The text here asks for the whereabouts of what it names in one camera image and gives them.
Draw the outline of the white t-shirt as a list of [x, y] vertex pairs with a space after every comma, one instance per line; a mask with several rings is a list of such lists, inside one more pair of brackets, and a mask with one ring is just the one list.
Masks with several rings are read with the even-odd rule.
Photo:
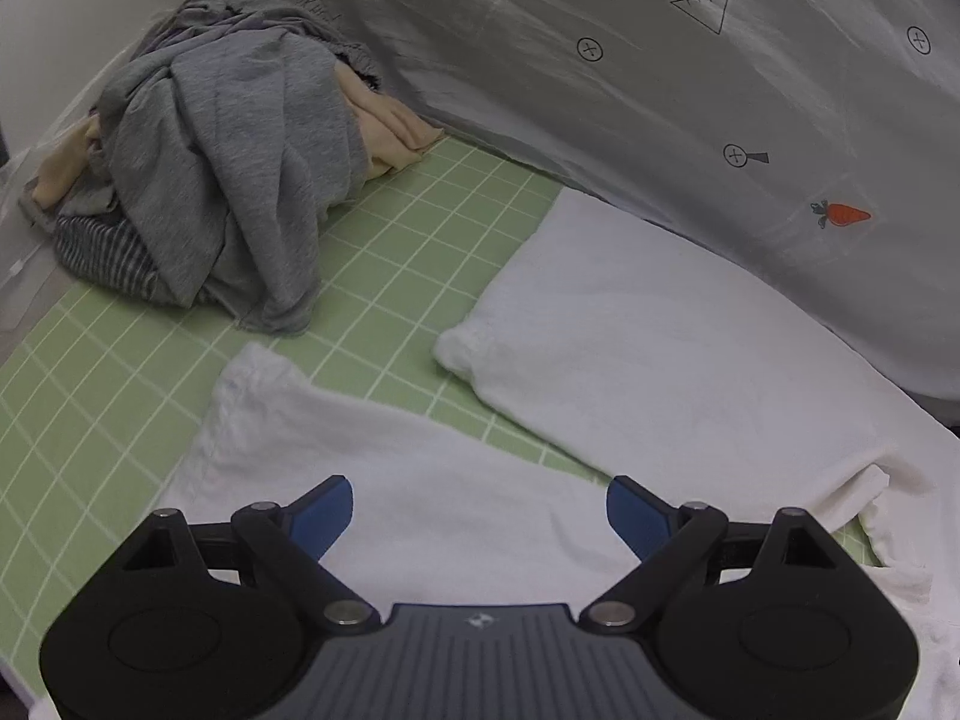
[[[556, 449], [743, 522], [859, 520], [919, 639], [905, 712], [958, 712], [958, 442], [830, 330], [708, 250], [574, 190], [436, 359]], [[594, 483], [311, 385], [249, 344], [161, 500], [221, 522], [332, 475], [355, 515], [327, 567], [398, 603], [582, 608], [631, 567]]]

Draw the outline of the green grid-pattern mat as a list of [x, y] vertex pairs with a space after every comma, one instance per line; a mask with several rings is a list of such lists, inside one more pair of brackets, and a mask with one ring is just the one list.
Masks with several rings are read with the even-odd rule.
[[[454, 138], [434, 145], [332, 211], [308, 328], [270, 348], [320, 387], [580, 475], [579, 461], [482, 405], [431, 354], [558, 190]], [[47, 626], [155, 502], [247, 340], [216, 307], [160, 309], [64, 273], [3, 340], [2, 671], [25, 702], [43, 690]]]

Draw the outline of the dark plaid shirt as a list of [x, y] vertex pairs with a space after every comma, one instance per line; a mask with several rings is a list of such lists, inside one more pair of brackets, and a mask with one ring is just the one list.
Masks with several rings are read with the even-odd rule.
[[60, 216], [53, 228], [53, 249], [75, 277], [149, 304], [179, 304], [124, 215]]

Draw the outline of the clear plastic zip bag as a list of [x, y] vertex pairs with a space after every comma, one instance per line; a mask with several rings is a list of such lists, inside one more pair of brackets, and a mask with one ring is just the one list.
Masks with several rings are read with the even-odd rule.
[[25, 188], [71, 127], [85, 117], [98, 98], [99, 86], [99, 82], [88, 83], [37, 142], [2, 167], [2, 333], [23, 325], [37, 294], [57, 268], [49, 234], [21, 208]]

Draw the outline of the grey jersey garment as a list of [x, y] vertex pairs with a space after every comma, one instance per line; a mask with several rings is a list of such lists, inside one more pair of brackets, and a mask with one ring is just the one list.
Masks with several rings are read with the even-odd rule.
[[320, 291], [320, 227], [368, 172], [335, 76], [381, 76], [363, 44], [285, 0], [187, 0], [94, 106], [99, 140], [60, 216], [124, 215], [189, 309], [299, 335]]

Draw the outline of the beige garment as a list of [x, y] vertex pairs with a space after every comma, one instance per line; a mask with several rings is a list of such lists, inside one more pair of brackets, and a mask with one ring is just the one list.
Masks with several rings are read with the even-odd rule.
[[[371, 89], [347, 64], [337, 62], [335, 76], [368, 153], [368, 181], [404, 171], [443, 137], [441, 128], [428, 124], [398, 99]], [[26, 192], [36, 208], [50, 211], [67, 196], [88, 167], [89, 149], [99, 135], [99, 115], [91, 114], [60, 140]]]

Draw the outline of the grey carrot-print storage bag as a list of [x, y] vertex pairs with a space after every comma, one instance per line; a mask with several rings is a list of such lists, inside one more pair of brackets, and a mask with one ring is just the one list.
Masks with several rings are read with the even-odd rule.
[[290, 0], [449, 132], [763, 278], [958, 416], [958, 0]]

